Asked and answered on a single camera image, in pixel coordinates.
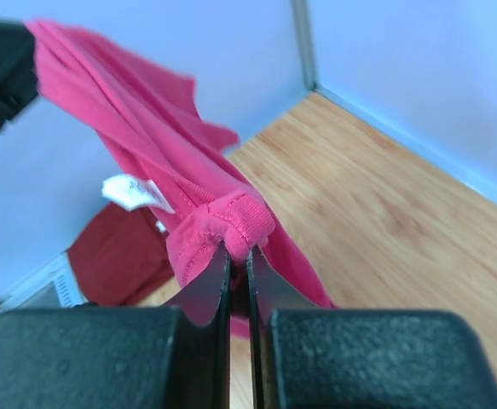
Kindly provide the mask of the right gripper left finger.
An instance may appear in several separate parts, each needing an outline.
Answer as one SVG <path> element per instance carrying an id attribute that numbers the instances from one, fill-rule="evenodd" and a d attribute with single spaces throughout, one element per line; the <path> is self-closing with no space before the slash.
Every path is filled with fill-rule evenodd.
<path id="1" fill-rule="evenodd" d="M 230 257 L 153 308 L 0 313 L 0 408 L 226 408 Z"/>

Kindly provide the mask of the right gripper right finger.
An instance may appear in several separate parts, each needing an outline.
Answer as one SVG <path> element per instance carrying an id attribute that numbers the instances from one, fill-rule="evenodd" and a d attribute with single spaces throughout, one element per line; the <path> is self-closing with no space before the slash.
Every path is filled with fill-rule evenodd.
<path id="1" fill-rule="evenodd" d="M 423 309 L 323 309 L 255 249 L 247 262 L 257 408 L 497 408 L 474 330 Z"/>

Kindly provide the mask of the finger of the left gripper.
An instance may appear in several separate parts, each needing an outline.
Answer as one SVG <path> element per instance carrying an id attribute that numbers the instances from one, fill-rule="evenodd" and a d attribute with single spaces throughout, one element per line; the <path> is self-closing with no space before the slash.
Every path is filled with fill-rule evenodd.
<path id="1" fill-rule="evenodd" d="M 34 51 L 24 24 L 0 20 L 0 130 L 38 97 Z"/>

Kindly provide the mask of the pink t-shirt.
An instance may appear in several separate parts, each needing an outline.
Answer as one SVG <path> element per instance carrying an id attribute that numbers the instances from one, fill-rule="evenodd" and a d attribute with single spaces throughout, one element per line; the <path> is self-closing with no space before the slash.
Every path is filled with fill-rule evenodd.
<path id="1" fill-rule="evenodd" d="M 27 29 L 35 39 L 40 95 L 94 129 L 124 173 L 158 188 L 163 204 L 154 214 L 168 231 L 180 285 L 203 272 L 219 244 L 237 263 L 259 246 L 305 297 L 332 307 L 275 213 L 224 157 L 240 139 L 200 117 L 192 78 L 76 26 L 36 20 Z"/>

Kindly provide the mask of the dark red folded t-shirt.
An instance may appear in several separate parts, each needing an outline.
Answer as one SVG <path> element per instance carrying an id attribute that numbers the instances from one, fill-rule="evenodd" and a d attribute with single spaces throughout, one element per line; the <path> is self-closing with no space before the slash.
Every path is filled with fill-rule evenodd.
<path id="1" fill-rule="evenodd" d="M 98 305 L 134 305 L 174 277 L 166 234 L 148 208 L 108 204 L 67 250 L 85 297 Z"/>

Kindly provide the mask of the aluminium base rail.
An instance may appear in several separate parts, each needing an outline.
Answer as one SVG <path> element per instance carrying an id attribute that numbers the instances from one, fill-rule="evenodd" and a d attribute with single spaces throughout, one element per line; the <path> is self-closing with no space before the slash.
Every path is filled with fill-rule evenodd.
<path id="1" fill-rule="evenodd" d="M 66 252 L 15 285 L 0 299 L 0 310 L 70 308 L 87 302 Z"/>

